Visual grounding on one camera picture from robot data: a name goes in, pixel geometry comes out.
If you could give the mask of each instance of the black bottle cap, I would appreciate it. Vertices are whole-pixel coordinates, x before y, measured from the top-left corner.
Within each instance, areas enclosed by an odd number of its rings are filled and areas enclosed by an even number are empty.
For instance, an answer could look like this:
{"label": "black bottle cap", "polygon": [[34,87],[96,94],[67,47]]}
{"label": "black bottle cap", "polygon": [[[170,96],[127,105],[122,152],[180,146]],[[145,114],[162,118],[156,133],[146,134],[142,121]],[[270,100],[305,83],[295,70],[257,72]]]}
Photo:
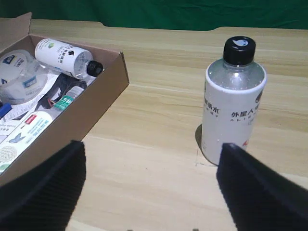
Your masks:
{"label": "black bottle cap", "polygon": [[103,65],[97,61],[90,61],[87,66],[87,73],[90,76],[97,77],[103,71]]}
{"label": "black bottle cap", "polygon": [[246,36],[229,38],[225,43],[223,59],[231,65],[246,65],[254,60],[256,42]]}

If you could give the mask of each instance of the red logo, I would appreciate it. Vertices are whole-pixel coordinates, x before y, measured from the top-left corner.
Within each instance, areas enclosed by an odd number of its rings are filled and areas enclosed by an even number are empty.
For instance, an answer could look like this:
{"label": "red logo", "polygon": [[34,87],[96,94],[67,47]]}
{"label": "red logo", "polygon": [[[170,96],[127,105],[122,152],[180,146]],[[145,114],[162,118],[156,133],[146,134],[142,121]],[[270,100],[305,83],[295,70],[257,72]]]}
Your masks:
{"label": "red logo", "polygon": [[31,124],[31,122],[35,119],[35,117],[37,117],[36,115],[31,115],[26,121],[26,124]]}
{"label": "red logo", "polygon": [[243,147],[246,147],[248,145],[248,142],[249,140],[246,140],[244,143],[243,143]]}

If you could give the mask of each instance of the wooden tabletop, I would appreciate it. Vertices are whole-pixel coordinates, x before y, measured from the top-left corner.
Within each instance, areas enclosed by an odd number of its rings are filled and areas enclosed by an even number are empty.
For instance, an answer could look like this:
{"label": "wooden tabletop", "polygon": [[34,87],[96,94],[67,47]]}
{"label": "wooden tabletop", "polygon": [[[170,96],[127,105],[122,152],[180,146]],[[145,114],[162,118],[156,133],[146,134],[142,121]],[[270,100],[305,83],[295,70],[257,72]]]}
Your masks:
{"label": "wooden tabletop", "polygon": [[269,74],[248,151],[308,188],[308,31],[170,31],[48,20],[33,20],[31,31],[122,50],[131,82],[84,139],[87,180],[67,230],[235,230],[217,167],[195,139],[205,69],[235,35],[257,42],[255,60]]}

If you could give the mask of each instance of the box flap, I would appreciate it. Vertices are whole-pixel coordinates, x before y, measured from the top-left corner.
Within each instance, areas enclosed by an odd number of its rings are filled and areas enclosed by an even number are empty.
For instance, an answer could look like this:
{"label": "box flap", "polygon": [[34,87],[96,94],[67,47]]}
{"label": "box flap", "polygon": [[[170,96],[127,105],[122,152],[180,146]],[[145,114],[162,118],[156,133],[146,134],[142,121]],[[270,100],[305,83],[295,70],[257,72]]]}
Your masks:
{"label": "box flap", "polygon": [[0,22],[0,52],[29,34],[32,13]]}

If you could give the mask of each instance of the blue pen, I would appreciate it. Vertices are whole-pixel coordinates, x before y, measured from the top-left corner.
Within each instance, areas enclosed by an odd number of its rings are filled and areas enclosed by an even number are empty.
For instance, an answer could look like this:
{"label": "blue pen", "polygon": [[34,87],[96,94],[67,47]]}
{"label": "blue pen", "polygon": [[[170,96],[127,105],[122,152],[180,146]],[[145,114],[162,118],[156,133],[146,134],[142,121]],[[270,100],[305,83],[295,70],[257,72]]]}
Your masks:
{"label": "blue pen", "polygon": [[0,119],[2,119],[11,109],[12,106],[9,103],[5,103],[0,107]]}

